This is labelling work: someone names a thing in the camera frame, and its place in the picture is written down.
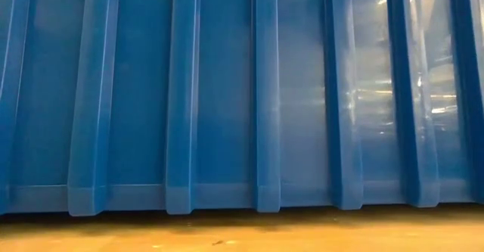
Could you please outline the blue plastic bin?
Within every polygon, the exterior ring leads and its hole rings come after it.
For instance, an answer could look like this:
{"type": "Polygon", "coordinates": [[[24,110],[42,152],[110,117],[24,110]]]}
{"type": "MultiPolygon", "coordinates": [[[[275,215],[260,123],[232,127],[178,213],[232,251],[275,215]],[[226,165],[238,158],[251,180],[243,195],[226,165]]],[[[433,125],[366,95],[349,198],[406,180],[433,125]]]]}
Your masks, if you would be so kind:
{"type": "Polygon", "coordinates": [[[484,204],[484,0],[0,0],[0,215],[484,204]]]}

